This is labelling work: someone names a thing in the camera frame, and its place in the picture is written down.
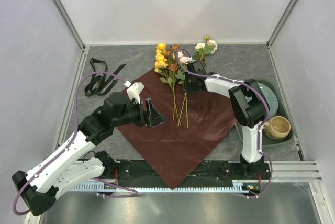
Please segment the black ribbon gold lettering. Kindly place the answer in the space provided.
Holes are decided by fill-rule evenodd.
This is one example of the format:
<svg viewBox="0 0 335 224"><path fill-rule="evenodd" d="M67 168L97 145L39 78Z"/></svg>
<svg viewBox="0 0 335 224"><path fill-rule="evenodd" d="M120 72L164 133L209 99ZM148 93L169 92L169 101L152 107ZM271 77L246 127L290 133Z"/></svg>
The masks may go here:
<svg viewBox="0 0 335 224"><path fill-rule="evenodd" d="M93 71L96 72L96 65L103 64L104 72L108 72L109 68L105 61L98 60L95 58L90 59L90 65L93 68ZM111 89L117 84L118 80L113 76L106 77L106 74L97 75L94 74L91 77L89 84L85 87L84 92L85 96L91 97L93 95L104 96L107 95Z"/></svg>

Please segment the pink rose stem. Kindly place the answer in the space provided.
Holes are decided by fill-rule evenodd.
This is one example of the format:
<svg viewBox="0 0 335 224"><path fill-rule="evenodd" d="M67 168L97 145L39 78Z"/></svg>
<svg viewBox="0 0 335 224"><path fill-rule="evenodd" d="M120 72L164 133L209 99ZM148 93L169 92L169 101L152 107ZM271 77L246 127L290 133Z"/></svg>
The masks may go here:
<svg viewBox="0 0 335 224"><path fill-rule="evenodd" d="M181 126L181 119L183 114L185 114L185 123L186 123L186 128L189 127L189 116L188 116L188 92L184 91L184 83L185 83L185 71L186 70L186 64L185 62L187 61L187 57L191 57L190 54L185 50L185 49L178 49L177 52L175 53L175 59L178 63L178 72L177 72L177 79L178 83L183 86L183 103L180 111L180 118L178 120L178 126Z"/></svg>

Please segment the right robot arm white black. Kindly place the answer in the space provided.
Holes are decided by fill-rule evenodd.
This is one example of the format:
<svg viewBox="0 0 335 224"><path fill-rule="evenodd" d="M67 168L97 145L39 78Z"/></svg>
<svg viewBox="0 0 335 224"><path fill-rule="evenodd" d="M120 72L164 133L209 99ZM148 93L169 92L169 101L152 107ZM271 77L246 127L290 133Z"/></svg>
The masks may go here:
<svg viewBox="0 0 335 224"><path fill-rule="evenodd" d="M244 178L253 178L264 163L261 147L262 130L270 113L270 106L257 81L254 79L239 81L219 74L206 73L198 60L180 67L185 72L187 91L202 90L230 99L235 119L242 126L243 148L239 170Z"/></svg>

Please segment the yellow rose stem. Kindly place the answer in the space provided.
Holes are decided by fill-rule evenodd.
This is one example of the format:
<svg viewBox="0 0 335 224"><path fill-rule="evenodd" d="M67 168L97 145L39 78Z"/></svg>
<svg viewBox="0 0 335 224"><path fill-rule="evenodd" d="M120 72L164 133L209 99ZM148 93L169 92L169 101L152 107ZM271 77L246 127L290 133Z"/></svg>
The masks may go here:
<svg viewBox="0 0 335 224"><path fill-rule="evenodd" d="M177 111L176 104L176 93L175 85L177 81L178 65L175 59L175 52L180 48L179 44L167 46L164 43L160 43L155 49L155 64L154 71L162 75L160 81L163 84L167 84L173 94L173 120L179 120L179 113Z"/></svg>

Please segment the dark red wrapping paper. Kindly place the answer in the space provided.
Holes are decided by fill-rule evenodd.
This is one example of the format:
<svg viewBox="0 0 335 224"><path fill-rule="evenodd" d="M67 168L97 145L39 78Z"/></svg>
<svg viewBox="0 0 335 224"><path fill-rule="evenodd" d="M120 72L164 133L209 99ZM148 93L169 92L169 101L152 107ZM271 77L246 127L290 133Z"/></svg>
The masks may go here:
<svg viewBox="0 0 335 224"><path fill-rule="evenodd" d="M173 94L160 75L149 70L136 80L145 85L140 96L151 99L155 109L166 122L153 128L134 124L118 129L152 168L184 164L188 169L198 166L227 136L236 119L230 99L222 95L198 91L188 93L189 127L185 114L182 125L173 120ZM183 101L181 88L176 89L177 106Z"/></svg>

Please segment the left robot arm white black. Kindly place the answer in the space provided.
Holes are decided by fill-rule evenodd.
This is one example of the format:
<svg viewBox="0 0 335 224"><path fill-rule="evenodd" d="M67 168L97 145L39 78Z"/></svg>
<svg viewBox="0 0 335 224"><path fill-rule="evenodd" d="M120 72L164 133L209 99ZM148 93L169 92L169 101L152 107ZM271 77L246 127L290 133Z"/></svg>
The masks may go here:
<svg viewBox="0 0 335 224"><path fill-rule="evenodd" d="M12 176L18 191L15 200L22 198L34 216L43 214L73 187L92 178L111 178L115 174L116 162L105 151L96 152L74 168L71 165L110 137L116 127L134 124L152 128L165 121L150 99L142 103L124 93L111 93L48 158L33 169L17 171Z"/></svg>

